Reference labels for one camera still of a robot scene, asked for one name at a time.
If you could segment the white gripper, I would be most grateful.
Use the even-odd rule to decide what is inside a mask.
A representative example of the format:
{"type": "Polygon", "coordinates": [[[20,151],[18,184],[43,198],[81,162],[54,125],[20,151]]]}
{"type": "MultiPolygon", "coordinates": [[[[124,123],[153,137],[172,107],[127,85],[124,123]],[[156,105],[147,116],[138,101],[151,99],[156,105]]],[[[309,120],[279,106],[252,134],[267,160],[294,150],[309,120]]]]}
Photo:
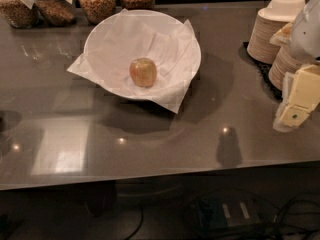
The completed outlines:
{"type": "MultiPolygon", "coordinates": [[[[289,22],[270,38],[276,46],[288,45],[289,53],[303,63],[317,64],[320,58],[320,12],[304,9],[294,23],[289,22]]],[[[303,65],[295,73],[286,72],[282,102],[273,122],[279,132],[299,128],[320,104],[320,66],[303,65]]]]}

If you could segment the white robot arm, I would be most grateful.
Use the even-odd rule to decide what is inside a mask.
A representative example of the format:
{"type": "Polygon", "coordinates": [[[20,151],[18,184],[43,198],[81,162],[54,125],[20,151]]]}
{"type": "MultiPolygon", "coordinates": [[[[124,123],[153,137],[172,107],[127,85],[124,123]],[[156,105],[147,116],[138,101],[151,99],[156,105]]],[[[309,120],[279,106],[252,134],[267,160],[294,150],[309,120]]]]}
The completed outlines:
{"type": "Polygon", "coordinates": [[[299,128],[320,104],[320,0],[309,0],[295,20],[279,29],[270,39],[285,48],[301,63],[295,72],[286,72],[282,102],[273,128],[290,132],[299,128]]]}

